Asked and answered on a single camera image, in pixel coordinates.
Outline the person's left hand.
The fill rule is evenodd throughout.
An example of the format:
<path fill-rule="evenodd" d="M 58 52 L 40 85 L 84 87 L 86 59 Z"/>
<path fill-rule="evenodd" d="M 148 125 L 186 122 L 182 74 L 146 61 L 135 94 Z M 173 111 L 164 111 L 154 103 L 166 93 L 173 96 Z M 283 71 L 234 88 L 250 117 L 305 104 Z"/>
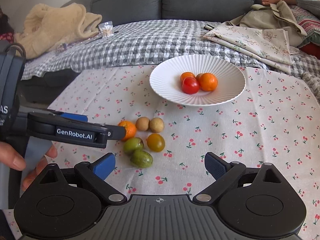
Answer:
<path fill-rule="evenodd" d="M 51 145 L 45 155 L 50 158 L 56 158 L 57 150 L 55 146 Z M 23 191 L 25 191 L 31 185 L 34 179 L 48 165 L 48 160 L 45 155 L 40 159 L 36 167 L 24 178 L 22 183 Z M 17 171 L 23 171 L 27 165 L 25 159 L 18 152 L 16 152 L 11 145 L 7 144 L 6 142 L 1 142 L 1 163 Z"/>

